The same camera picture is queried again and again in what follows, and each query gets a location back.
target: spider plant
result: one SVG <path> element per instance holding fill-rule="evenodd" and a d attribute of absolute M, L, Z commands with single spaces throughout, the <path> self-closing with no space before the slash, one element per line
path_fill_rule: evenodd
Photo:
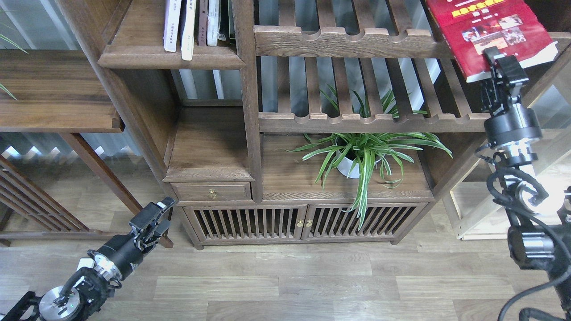
<path fill-rule="evenodd" d="M 4 23 L 2 23 L 2 25 L 4 25 L 4 27 L 7 27 L 7 28 L 12 29 L 10 26 L 5 25 Z M 22 50 L 23 52 L 28 53 L 26 50 L 24 50 L 24 48 L 18 46 L 17 43 L 15 43 L 14 41 L 12 41 L 10 38 L 6 37 L 6 36 L 3 35 L 3 34 L 0 34 L 0 39 L 6 41 L 7 43 L 11 44 L 12 46 L 14 46 L 14 47 L 16 47 L 16 48 Z M 10 92 L 10 90 L 8 90 L 8 89 L 7 89 L 3 84 L 1 84 L 1 83 L 0 83 L 0 89 L 2 89 L 6 94 L 9 94 L 10 97 L 12 97 L 12 98 L 18 100 L 18 99 L 16 98 L 16 96 L 14 96 L 14 95 Z"/>
<path fill-rule="evenodd" d="M 336 95 L 336 91 L 332 86 L 329 89 Z M 337 102 L 329 97 L 325 92 L 325 97 L 337 106 Z M 359 97 L 357 92 L 353 92 L 359 99 L 361 104 L 359 114 L 362 117 L 370 116 L 368 106 Z M 398 109 L 396 106 L 391 106 L 394 102 L 395 96 L 392 90 L 389 90 L 382 98 L 383 110 L 386 113 L 393 114 L 398 117 Z M 404 179 L 403 161 L 410 163 L 414 159 L 409 155 L 402 152 L 402 150 L 422 150 L 421 146 L 434 147 L 445 151 L 450 157 L 452 152 L 446 148 L 439 140 L 439 138 L 431 133 L 333 133 L 328 137 L 321 138 L 317 141 L 312 141 L 306 134 L 304 135 L 309 144 L 296 148 L 294 151 L 309 150 L 317 146 L 327 145 L 317 150 L 311 151 L 302 157 L 306 161 L 315 155 L 325 154 L 325 159 L 319 168 L 319 173 L 315 179 L 315 183 L 321 179 L 321 188 L 325 189 L 325 181 L 332 169 L 337 168 L 343 158 L 348 157 L 353 159 L 353 164 L 349 172 L 353 168 L 359 168 L 359 184 L 357 185 L 357 195 L 353 205 L 348 211 L 356 210 L 356 215 L 359 218 L 359 230 L 363 227 L 365 221 L 365 213 L 367 210 L 367 191 L 368 185 L 371 181 L 375 167 L 378 167 L 379 174 L 384 180 L 388 188 L 397 187 Z M 386 180 L 385 176 L 393 175 L 391 164 L 389 160 L 394 161 L 400 167 L 400 179 Z"/>

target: drawer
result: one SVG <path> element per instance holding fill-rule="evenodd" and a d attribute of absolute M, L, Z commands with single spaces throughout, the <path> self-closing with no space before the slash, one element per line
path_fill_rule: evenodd
<path fill-rule="evenodd" d="M 250 200 L 249 182 L 172 183 L 181 201 Z"/>

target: wooden floor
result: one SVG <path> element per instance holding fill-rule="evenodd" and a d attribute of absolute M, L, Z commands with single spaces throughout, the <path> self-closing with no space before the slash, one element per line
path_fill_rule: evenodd
<path fill-rule="evenodd" d="M 79 159 L 33 157 L 14 163 L 91 228 L 128 230 L 124 205 Z M 163 194 L 143 159 L 106 158 L 137 200 Z M 462 241 L 438 204 L 397 246 L 329 243 L 207 246 L 188 243 L 178 217 L 173 249 L 155 249 L 90 320 L 495 320 L 515 293 L 547 280 L 520 271 L 505 240 Z M 10 228 L 31 224 L 18 219 Z M 0 311 L 28 290 L 64 284 L 97 240 L 16 240 L 0 248 Z M 559 317 L 553 289 L 523 306 Z"/>

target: white pot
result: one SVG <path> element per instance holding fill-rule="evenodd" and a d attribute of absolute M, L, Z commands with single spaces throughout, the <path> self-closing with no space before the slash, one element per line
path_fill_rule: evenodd
<path fill-rule="evenodd" d="M 339 163 L 339 166 L 337 166 L 337 170 L 339 170 L 341 174 L 347 176 L 348 178 L 359 178 L 359 176 L 361 175 L 361 172 L 359 171 L 359 165 L 355 164 L 353 170 L 349 172 L 351 166 L 353 166 L 353 160 L 344 157 L 341 160 L 341 163 Z"/>

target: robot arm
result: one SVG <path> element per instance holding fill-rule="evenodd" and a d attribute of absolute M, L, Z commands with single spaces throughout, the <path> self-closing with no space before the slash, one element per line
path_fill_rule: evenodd
<path fill-rule="evenodd" d="M 172 211 L 175 203 L 170 197 L 156 204 L 149 203 L 129 221 L 129 234 L 115 235 L 98 250 L 87 252 L 94 260 L 93 268 L 80 268 L 63 286 L 50 290 L 44 296 L 36 296 L 32 291 L 26 293 L 0 319 L 18 321 L 29 308 L 33 308 L 26 321 L 38 318 L 45 321 L 86 320 L 100 310 L 107 298 L 113 297 L 115 289 L 121 288 L 120 281 L 135 271 L 143 258 L 156 247 L 170 227 L 169 220 L 160 221 L 160 218 L 167 210 Z"/>
<path fill-rule="evenodd" d="M 525 295 L 555 287 L 566 313 L 571 320 L 571 212 L 563 206 L 565 195 L 550 192 L 535 179 L 532 162 L 537 160 L 531 143 L 542 138 L 535 113 L 521 104 L 520 90 L 529 80 L 514 56 L 501 54 L 497 48 L 484 50 L 491 67 L 492 77 L 482 82 L 484 111 L 491 117 L 484 122 L 488 144 L 476 154 L 494 165 L 486 185 L 494 202 L 505 207 L 510 222 L 508 247 L 512 259 L 521 269 L 545 270 L 549 282 L 528 289 L 510 299 L 502 308 L 498 320 L 503 320 L 507 309 Z M 485 148 L 495 151 L 493 157 L 478 153 Z M 499 181 L 501 191 L 494 183 Z M 561 224 L 548 226 L 535 217 L 545 212 L 545 205 L 561 210 Z M 562 320 L 537 309 L 520 311 L 520 320 Z"/>

